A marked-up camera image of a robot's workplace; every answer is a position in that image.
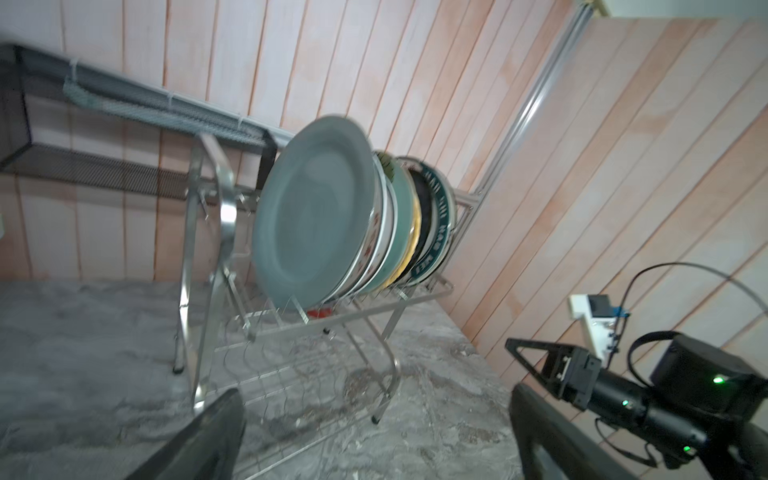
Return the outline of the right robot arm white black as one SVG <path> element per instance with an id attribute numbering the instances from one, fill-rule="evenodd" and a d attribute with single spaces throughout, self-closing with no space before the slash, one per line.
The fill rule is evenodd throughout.
<path id="1" fill-rule="evenodd" d="M 767 433 L 752 419 L 767 380 L 741 358 L 676 331 L 657 331 L 629 348 L 665 341 L 649 380 L 628 380 L 586 348 L 509 338 L 506 350 L 553 397 L 655 448 L 668 469 L 699 459 L 714 479 L 764 479 Z"/>

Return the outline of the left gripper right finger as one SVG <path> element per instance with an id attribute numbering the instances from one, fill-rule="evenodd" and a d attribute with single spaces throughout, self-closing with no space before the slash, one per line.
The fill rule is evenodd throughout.
<path id="1" fill-rule="evenodd" d="M 632 479 L 634 475 L 520 383 L 508 407 L 526 479 Z"/>

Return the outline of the light green flower plate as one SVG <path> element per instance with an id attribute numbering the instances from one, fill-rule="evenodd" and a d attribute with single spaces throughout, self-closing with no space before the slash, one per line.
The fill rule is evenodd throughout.
<path id="1" fill-rule="evenodd" d="M 414 254 L 420 234 L 421 213 L 416 189 L 409 170 L 386 151 L 376 151 L 387 178 L 388 199 L 392 203 L 392 219 L 384 224 L 386 250 L 378 269 L 359 290 L 361 294 L 378 293 L 393 284 L 405 271 Z"/>

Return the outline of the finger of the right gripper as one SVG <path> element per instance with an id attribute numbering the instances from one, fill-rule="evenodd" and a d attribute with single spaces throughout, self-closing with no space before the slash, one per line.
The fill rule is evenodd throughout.
<path id="1" fill-rule="evenodd" d="M 507 338 L 505 349 L 542 387 L 557 387 L 559 347 L 553 342 Z"/>

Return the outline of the yellow woven bamboo tray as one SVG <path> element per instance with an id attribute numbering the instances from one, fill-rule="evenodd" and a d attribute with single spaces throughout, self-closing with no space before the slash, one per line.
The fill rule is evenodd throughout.
<path id="1" fill-rule="evenodd" d="M 405 208 L 398 216 L 392 247 L 380 269 L 381 282 L 377 287 L 378 291 L 384 290 L 392 284 L 408 263 L 408 258 L 415 248 L 419 235 L 420 216 L 416 201 L 411 195 L 410 199 L 405 202 Z"/>

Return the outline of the silver metal dish rack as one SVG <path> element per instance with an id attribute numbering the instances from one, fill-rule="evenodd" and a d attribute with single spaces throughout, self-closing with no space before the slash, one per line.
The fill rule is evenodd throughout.
<path id="1" fill-rule="evenodd" d="M 173 370 L 190 384 L 197 415 L 231 388 L 240 391 L 245 431 L 236 479 L 265 479 L 299 455 L 355 427 L 380 422 L 403 377 L 389 342 L 405 310 L 452 292 L 439 274 L 412 287 L 391 286 L 335 300 L 335 313 L 307 316 L 309 308 L 277 307 L 237 278 L 233 170 L 215 138 L 203 134 L 188 174 L 214 166 L 217 198 L 187 196 Z M 204 286 L 200 319 L 192 316 L 193 257 L 198 215 L 216 208 L 219 245 Z"/>

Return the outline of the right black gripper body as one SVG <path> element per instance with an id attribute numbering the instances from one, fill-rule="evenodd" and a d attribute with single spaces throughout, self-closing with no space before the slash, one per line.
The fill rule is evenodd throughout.
<path id="1" fill-rule="evenodd" d="M 553 397 L 644 440 L 667 463 L 685 464 L 708 446 L 700 422 L 665 404 L 649 388 L 604 369 L 582 347 L 549 347 L 542 379 Z"/>

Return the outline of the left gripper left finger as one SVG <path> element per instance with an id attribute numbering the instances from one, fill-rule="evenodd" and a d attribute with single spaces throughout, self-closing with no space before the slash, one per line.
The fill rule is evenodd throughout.
<path id="1" fill-rule="evenodd" d="M 245 426 L 243 398 L 231 388 L 128 477 L 231 479 Z"/>

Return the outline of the green rim white plate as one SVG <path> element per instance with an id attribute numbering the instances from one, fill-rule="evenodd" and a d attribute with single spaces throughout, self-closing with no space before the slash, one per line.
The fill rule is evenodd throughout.
<path id="1" fill-rule="evenodd" d="M 417 158 L 402 156 L 396 160 L 415 178 L 419 199 L 428 200 L 427 208 L 420 205 L 422 217 L 429 229 L 406 270 L 396 280 L 399 287 L 416 286 L 429 279 L 450 251 L 457 220 L 457 202 L 447 178 L 435 167 Z"/>

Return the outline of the grey green large plate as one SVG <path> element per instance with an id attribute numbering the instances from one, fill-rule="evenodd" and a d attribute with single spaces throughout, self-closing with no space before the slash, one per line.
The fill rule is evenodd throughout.
<path id="1" fill-rule="evenodd" d="M 285 146 L 264 184 L 252 235 L 260 290 L 277 307 L 333 297 L 365 250 L 381 207 L 380 175 L 352 120 L 319 118 Z"/>

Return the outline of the dark blue glazed plate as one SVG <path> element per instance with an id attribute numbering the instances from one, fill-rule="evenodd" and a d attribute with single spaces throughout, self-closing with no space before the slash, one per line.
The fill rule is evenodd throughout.
<path id="1" fill-rule="evenodd" d="M 406 264 L 400 275 L 394 280 L 394 284 L 397 286 L 406 286 L 412 281 L 412 271 L 415 268 L 415 264 L 422 256 L 426 243 L 432 229 L 432 195 L 427 185 L 427 180 L 423 174 L 423 167 L 421 162 L 412 157 L 401 156 L 397 158 L 397 162 L 400 164 L 404 171 L 407 171 L 412 179 L 413 192 L 412 197 L 416 201 L 418 212 L 421 214 L 419 220 L 419 235 L 413 252 L 408 258 Z"/>

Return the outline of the orange sunburst plate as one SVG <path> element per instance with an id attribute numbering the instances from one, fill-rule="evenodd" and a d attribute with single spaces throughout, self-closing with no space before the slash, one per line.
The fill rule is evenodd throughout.
<path id="1" fill-rule="evenodd" d="M 361 293 L 372 285 L 373 279 L 381 269 L 391 245 L 394 223 L 396 220 L 396 207 L 393 200 L 392 185 L 385 174 L 382 175 L 382 185 L 384 206 L 378 223 L 379 231 L 377 241 L 373 245 L 373 250 L 369 255 L 366 269 L 357 279 L 356 283 L 346 292 L 347 296 Z"/>

